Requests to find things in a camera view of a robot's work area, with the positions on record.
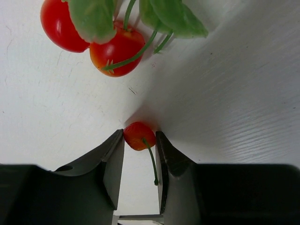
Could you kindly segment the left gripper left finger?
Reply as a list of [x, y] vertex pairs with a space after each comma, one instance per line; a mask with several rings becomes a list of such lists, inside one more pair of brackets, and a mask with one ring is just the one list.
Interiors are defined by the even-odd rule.
[[110, 225], [117, 209], [124, 158], [123, 130], [55, 171], [1, 165], [3, 225]]

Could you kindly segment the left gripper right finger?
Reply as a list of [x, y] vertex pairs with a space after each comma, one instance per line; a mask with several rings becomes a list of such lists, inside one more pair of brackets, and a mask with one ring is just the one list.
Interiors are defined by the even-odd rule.
[[300, 171], [287, 164], [198, 164], [156, 132], [166, 225], [297, 225]]

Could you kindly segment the single red cherry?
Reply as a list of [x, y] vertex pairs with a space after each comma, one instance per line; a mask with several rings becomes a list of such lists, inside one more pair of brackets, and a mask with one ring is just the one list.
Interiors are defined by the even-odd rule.
[[158, 174], [155, 159], [151, 148], [156, 144], [156, 137], [152, 129], [143, 122], [136, 121], [128, 125], [123, 130], [123, 136], [126, 143], [135, 151], [148, 149], [154, 171], [154, 185], [158, 186]]

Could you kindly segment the cherry bunch with green leaves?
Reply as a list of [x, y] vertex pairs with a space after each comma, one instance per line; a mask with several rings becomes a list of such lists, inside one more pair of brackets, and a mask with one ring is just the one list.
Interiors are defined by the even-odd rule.
[[74, 53], [89, 50], [93, 65], [110, 77], [133, 71], [158, 33], [171, 37], [205, 38], [208, 30], [180, 0], [141, 0], [142, 23], [152, 29], [149, 40], [129, 24], [135, 2], [130, 1], [123, 20], [116, 20], [116, 0], [46, 0], [40, 11], [44, 32], [60, 48]]

